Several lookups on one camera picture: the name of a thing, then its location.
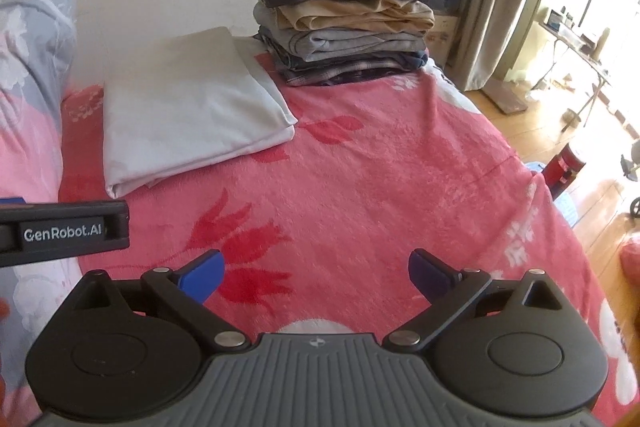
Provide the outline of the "white sweatshirt orange bear outline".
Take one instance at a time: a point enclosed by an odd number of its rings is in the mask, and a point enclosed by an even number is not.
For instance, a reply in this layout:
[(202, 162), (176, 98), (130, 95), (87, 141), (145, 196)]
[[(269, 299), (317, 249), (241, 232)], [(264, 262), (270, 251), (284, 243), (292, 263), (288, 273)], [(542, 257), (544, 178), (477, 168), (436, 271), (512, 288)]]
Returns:
[(216, 27), (134, 54), (104, 84), (106, 194), (292, 141), (297, 119), (258, 62), (265, 50)]

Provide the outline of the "folding table by window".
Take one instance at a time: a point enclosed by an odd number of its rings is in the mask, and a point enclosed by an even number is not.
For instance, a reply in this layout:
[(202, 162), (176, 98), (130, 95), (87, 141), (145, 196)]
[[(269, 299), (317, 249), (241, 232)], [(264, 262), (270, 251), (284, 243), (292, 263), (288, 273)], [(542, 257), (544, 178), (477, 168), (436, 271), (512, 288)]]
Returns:
[(558, 57), (560, 44), (564, 46), (564, 50), (566, 52), (578, 58), (579, 61), (584, 63), (591, 72), (597, 76), (597, 83), (592, 87), (592, 93), (589, 95), (589, 98), (587, 98), (587, 101), (582, 104), (580, 109), (571, 109), (570, 116), (568, 116), (567, 119), (563, 119), (564, 124), (561, 132), (565, 133), (568, 129), (573, 127), (574, 124), (582, 124), (584, 127), (587, 126), (593, 107), (596, 105), (596, 102), (602, 98), (601, 94), (603, 88), (605, 86), (609, 86), (611, 83), (610, 80), (608, 80), (608, 72), (601, 62), (593, 58), (590, 53), (585, 53), (582, 50), (582, 48), (587, 44), (587, 41), (576, 35), (575, 31), (572, 28), (567, 27), (566, 23), (562, 20), (559, 22), (557, 20), (552, 20), (552, 25), (549, 25), (549, 20), (553, 14), (553, 10), (547, 11), (544, 15), (537, 16), (535, 20), (536, 25), (552, 38), (552, 53), (550, 65), (529, 89), (527, 94), (534, 94), (537, 91), (541, 91), (544, 89), (544, 86), (547, 86), (549, 83), (549, 75), (552, 73), (552, 70), (555, 69), (556, 65), (561, 62), (561, 59)]

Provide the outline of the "stack of folded clothes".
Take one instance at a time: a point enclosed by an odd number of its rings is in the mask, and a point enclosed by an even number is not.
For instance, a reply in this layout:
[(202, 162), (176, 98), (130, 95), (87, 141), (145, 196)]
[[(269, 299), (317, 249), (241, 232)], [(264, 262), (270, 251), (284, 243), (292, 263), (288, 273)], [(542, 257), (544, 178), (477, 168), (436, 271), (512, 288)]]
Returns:
[(416, 72), (435, 25), (430, 0), (257, 0), (257, 38), (291, 87)]

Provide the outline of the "pink floral bed blanket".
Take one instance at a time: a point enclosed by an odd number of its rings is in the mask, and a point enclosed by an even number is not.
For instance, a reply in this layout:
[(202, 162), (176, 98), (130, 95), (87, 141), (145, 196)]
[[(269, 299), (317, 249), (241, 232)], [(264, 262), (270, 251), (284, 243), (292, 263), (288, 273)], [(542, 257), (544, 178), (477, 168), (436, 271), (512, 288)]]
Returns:
[(494, 277), (541, 267), (608, 359), (596, 418), (636, 408), (636, 372), (582, 246), (468, 98), (427, 72), (283, 95), (291, 142), (130, 193), (130, 247), (81, 268), (126, 279), (217, 248), (227, 269), (209, 309), (250, 334), (328, 337), (383, 336), (422, 311), (408, 275), (418, 247)]

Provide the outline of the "light blue plastic stool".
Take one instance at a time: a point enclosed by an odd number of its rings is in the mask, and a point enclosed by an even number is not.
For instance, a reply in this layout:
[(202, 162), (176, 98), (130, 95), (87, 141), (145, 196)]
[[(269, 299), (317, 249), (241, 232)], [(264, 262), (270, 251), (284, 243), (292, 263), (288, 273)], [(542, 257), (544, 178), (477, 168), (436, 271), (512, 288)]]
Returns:
[[(546, 165), (544, 165), (544, 163), (541, 161), (527, 161), (525, 163), (525, 167), (531, 172), (542, 173), (542, 170), (544, 170), (544, 167), (546, 167)], [(567, 224), (571, 228), (574, 228), (579, 220), (579, 215), (577, 207), (572, 201), (570, 194), (567, 194), (566, 192), (560, 194), (554, 200), (554, 205), (555, 208), (559, 210)]]

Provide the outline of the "pink bag in plastic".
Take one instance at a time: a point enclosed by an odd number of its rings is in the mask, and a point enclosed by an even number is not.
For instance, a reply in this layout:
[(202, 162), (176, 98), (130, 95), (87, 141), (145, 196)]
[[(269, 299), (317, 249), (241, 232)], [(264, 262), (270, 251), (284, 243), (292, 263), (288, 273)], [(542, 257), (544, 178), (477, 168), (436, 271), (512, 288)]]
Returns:
[(640, 236), (629, 235), (620, 247), (620, 265), (626, 280), (632, 286), (640, 287)]

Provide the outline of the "grey pink floral pillow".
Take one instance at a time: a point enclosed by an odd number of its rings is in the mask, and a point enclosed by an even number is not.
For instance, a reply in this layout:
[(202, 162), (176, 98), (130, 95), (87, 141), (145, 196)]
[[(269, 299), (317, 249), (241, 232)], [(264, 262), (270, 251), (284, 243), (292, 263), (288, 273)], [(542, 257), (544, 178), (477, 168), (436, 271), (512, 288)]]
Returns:
[[(1, 0), (1, 195), (56, 202), (63, 174), (62, 116), (76, 50), (75, 0)], [(4, 268), (1, 410), (13, 425), (37, 415), (28, 349), (80, 279), (74, 259)]]

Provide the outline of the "wheelchair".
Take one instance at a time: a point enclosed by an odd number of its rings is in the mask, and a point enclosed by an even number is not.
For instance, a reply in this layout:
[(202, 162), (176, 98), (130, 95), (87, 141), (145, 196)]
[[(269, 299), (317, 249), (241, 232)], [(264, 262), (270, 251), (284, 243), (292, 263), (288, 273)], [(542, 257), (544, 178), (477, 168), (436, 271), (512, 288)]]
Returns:
[[(624, 177), (634, 183), (639, 183), (640, 169), (640, 140), (631, 145), (630, 157), (620, 156), (620, 168), (623, 170)], [(640, 217), (640, 197), (637, 196), (629, 206), (631, 217), (638, 219)]]

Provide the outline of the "cardboard box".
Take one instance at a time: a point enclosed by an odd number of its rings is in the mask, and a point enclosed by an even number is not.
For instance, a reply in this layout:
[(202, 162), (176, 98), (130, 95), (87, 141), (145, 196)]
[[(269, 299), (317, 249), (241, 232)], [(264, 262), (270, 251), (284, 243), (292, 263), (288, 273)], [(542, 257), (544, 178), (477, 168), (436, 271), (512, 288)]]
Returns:
[(434, 13), (434, 26), (426, 35), (427, 54), (440, 67), (446, 66), (460, 17), (441, 12)]

